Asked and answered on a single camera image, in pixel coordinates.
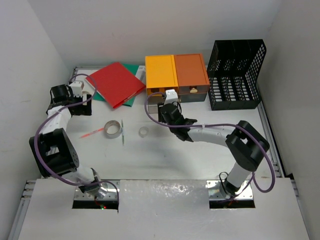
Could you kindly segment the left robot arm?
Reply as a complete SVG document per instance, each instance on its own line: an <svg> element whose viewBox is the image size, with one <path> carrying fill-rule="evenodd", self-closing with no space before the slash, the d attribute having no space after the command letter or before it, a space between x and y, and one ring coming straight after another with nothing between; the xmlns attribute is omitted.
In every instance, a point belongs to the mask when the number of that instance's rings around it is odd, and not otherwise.
<svg viewBox="0 0 320 240"><path fill-rule="evenodd" d="M48 121L37 137L29 139L29 145L42 177L52 177L41 164L44 162L59 177L76 183L82 193L103 198L107 191L100 183L100 177L93 168L80 165L78 154L66 133L72 116L92 115L91 95L83 88L82 81L75 81L50 89L50 104L46 111Z"/></svg>

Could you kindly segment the large clear tape roll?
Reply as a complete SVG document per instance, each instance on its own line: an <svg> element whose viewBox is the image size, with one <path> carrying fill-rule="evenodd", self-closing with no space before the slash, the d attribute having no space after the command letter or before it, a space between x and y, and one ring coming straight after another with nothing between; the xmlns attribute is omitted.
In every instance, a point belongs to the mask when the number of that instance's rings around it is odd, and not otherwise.
<svg viewBox="0 0 320 240"><path fill-rule="evenodd" d="M110 120L104 125L105 136L108 139L115 139L122 135L123 128L116 120Z"/></svg>

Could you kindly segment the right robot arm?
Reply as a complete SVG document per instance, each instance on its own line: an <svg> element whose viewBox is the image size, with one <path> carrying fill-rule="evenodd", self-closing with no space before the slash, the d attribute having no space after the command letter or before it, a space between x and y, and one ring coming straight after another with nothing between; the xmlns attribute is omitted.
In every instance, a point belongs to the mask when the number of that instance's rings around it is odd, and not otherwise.
<svg viewBox="0 0 320 240"><path fill-rule="evenodd" d="M241 120L234 128L226 126L194 127L196 119L182 115L177 103L159 103L158 120L169 125L170 132L179 140L189 143L214 145L215 149L229 152L234 165L220 180L220 192L224 198L234 197L249 175L260 166L270 144L249 122Z"/></svg>

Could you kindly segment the orange highlighter pen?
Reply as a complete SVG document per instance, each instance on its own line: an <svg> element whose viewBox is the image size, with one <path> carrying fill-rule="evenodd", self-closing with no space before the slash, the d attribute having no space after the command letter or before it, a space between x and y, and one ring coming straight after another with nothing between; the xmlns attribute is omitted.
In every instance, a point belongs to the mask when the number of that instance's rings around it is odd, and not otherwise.
<svg viewBox="0 0 320 240"><path fill-rule="evenodd" d="M92 132L89 132L89 133L86 133L86 134L80 136L79 139L83 139L83 138L89 137L89 136L94 135L94 134L97 134L97 133L99 133L99 132L103 132L104 130L105 130L105 129L104 129L103 127L102 127L102 128L99 128L99 129L97 129L97 130L94 130L94 131L92 131Z"/></svg>

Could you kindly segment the green highlighter pen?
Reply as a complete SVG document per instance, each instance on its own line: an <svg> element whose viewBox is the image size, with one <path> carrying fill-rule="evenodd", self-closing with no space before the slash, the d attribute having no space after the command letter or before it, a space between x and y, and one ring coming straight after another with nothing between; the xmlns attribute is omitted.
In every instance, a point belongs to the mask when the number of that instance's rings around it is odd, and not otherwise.
<svg viewBox="0 0 320 240"><path fill-rule="evenodd" d="M121 140L122 140L122 146L125 146L125 129L124 129L123 119L121 119Z"/></svg>

